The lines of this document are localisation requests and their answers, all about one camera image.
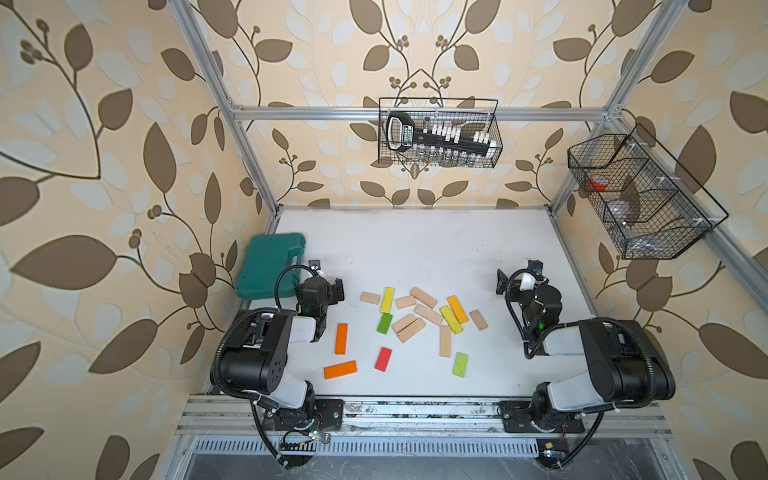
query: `white table surface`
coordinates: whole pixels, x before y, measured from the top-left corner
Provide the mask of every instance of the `white table surface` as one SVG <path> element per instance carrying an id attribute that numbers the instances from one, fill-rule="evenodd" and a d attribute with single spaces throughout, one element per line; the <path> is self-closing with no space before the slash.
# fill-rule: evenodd
<path id="1" fill-rule="evenodd" d="M 323 337 L 288 349 L 287 370 L 309 380 L 318 395 L 529 396 L 540 382 L 587 369 L 583 357 L 526 360 L 503 297 L 495 295 L 497 268 L 510 274 L 539 259 L 562 293 L 561 321 L 591 316 L 543 210 L 288 210 L 277 233 L 292 232 L 306 237 L 305 264 L 318 259 L 328 281 L 344 281 L 346 299 L 329 307 Z M 360 301 L 361 292 L 383 296 L 388 286 L 396 299 L 417 286 L 438 299 L 436 310 L 456 295 L 467 314 L 480 310 L 488 328 L 479 332 L 471 320 L 466 323 L 463 333 L 452 336 L 449 359 L 439 356 L 439 328 L 429 321 L 400 343 L 391 328 L 386 336 L 376 332 L 379 307 Z M 252 307 L 270 304 L 260 300 Z M 393 304 L 392 322 L 412 311 Z M 349 325 L 344 356 L 334 354 L 339 323 Z M 386 372 L 373 368 L 383 346 L 392 349 Z M 458 352 L 469 356 L 465 378 L 452 374 Z M 324 367 L 350 360 L 357 361 L 357 374 L 323 378 Z"/>

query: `wire basket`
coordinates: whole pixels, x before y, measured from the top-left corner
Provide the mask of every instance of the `wire basket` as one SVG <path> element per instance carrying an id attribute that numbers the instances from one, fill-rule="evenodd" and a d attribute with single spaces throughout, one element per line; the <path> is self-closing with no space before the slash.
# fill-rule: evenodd
<path id="1" fill-rule="evenodd" d="M 649 141 L 674 161 L 675 174 L 652 158 Z M 603 134 L 569 148 L 568 168 L 579 195 L 589 199 L 624 259 L 671 260 L 728 218 L 710 192 L 640 124 L 629 135 Z M 708 200 L 717 215 L 703 212 L 694 194 Z"/>
<path id="2" fill-rule="evenodd" d="M 502 154 L 498 100 L 379 99 L 379 161 L 405 165 L 493 168 Z M 454 104 L 454 107 L 439 105 Z"/>

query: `green wooden block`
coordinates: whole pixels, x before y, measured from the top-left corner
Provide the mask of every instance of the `green wooden block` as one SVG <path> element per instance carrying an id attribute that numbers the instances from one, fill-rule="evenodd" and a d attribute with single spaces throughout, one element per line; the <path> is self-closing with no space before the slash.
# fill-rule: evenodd
<path id="1" fill-rule="evenodd" d="M 453 366 L 453 374 L 464 378 L 464 375 L 467 374 L 468 361 L 469 361 L 469 356 L 466 353 L 457 353 L 456 364 Z"/>
<path id="2" fill-rule="evenodd" d="M 376 332 L 379 332 L 382 335 L 386 335 L 386 333 L 389 331 L 390 323 L 392 323 L 392 315 L 389 313 L 382 314 L 382 321 L 379 322 L 379 328 L 376 329 Z"/>

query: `red wooden block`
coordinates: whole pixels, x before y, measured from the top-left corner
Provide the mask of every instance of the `red wooden block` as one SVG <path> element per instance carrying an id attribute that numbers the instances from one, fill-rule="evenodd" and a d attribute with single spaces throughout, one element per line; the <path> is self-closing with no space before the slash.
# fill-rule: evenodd
<path id="1" fill-rule="evenodd" d="M 382 347 L 381 353 L 379 353 L 379 359 L 376 360 L 376 369 L 380 372 L 386 372 L 386 366 L 389 364 L 389 357 L 392 355 L 392 350 Z"/>

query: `wooden block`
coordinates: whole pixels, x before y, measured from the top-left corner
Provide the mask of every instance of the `wooden block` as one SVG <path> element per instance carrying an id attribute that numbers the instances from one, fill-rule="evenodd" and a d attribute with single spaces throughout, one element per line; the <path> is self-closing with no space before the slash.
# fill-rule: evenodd
<path id="1" fill-rule="evenodd" d="M 392 329 L 395 330 L 395 333 L 400 333 L 402 329 L 406 328 L 415 320 L 416 320 L 415 315 L 413 313 L 409 313 L 408 315 L 404 316 L 402 320 L 398 320 L 397 322 L 395 322 L 395 324 L 392 325 Z"/>
<path id="2" fill-rule="evenodd" d="M 392 301 L 395 299 L 395 289 L 386 287 L 384 289 L 384 301 L 382 302 L 382 313 L 392 313 Z"/>
<path id="3" fill-rule="evenodd" d="M 357 373 L 357 363 L 354 360 L 352 362 L 340 363 L 339 365 L 327 366 L 323 369 L 326 380 L 337 379 L 340 376 L 352 375 L 353 373 Z"/>
<path id="4" fill-rule="evenodd" d="M 362 295 L 360 295 L 361 302 L 372 303 L 373 305 L 379 305 L 381 299 L 382 296 L 376 295 L 375 293 L 363 292 Z"/>
<path id="5" fill-rule="evenodd" d="M 451 310 L 450 306 L 444 306 L 440 309 L 440 313 L 442 313 L 442 318 L 445 319 L 446 322 L 448 322 L 448 326 L 451 327 L 451 331 L 454 335 L 458 335 L 459 333 L 463 332 L 464 329 L 462 328 L 462 324 L 458 322 L 456 319 L 456 315 L 453 314 L 453 310 Z"/>
<path id="6" fill-rule="evenodd" d="M 448 297 L 448 305 L 451 306 L 451 310 L 453 310 L 453 314 L 456 315 L 459 323 L 463 325 L 469 321 L 467 314 L 464 312 L 464 307 L 458 302 L 456 295 Z"/>
<path id="7" fill-rule="evenodd" d="M 488 324 L 478 310 L 471 311 L 469 316 L 472 317 L 472 321 L 475 322 L 475 326 L 478 327 L 478 330 L 482 331 L 488 328 Z"/>
<path id="8" fill-rule="evenodd" d="M 409 306 L 416 305 L 416 299 L 413 298 L 412 295 L 404 296 L 403 298 L 398 298 L 395 303 L 397 303 L 397 309 L 402 310 L 404 308 L 408 308 Z"/>
<path id="9" fill-rule="evenodd" d="M 451 327 L 447 325 L 440 326 L 440 356 L 451 358 Z"/>
<path id="10" fill-rule="evenodd" d="M 388 313 L 383 313 L 382 321 L 379 322 L 379 328 L 376 329 L 376 332 L 379 332 L 382 335 L 386 335 L 386 333 L 389 331 L 390 323 L 392 323 L 392 315 Z"/>
<path id="11" fill-rule="evenodd" d="M 421 332 L 425 326 L 427 326 L 427 324 L 424 323 L 424 320 L 416 319 L 406 328 L 400 330 L 397 333 L 397 338 L 399 338 L 401 342 L 405 343 L 413 338 L 416 333 Z"/>
<path id="12" fill-rule="evenodd" d="M 382 351 L 379 352 L 379 359 L 376 360 L 376 369 L 380 372 L 386 372 L 386 366 L 389 364 L 389 357 L 392 356 L 392 350 L 382 347 Z"/>
<path id="13" fill-rule="evenodd" d="M 336 330 L 336 355 L 346 355 L 347 324 L 340 323 Z"/>
<path id="14" fill-rule="evenodd" d="M 439 313 L 437 313 L 435 310 L 427 308 L 426 306 L 423 306 L 421 303 L 416 305 L 416 308 L 413 309 L 413 312 L 416 315 L 429 320 L 435 325 L 440 325 L 442 323 L 442 316 Z"/>
<path id="15" fill-rule="evenodd" d="M 437 300 L 433 299 L 415 286 L 411 288 L 411 296 L 415 297 L 419 302 L 424 303 L 429 308 L 435 308 L 437 305 Z"/>
<path id="16" fill-rule="evenodd" d="M 453 366 L 453 374 L 464 378 L 464 376 L 467 374 L 468 361 L 469 361 L 468 355 L 466 355 L 465 353 L 457 353 L 456 364 Z"/>

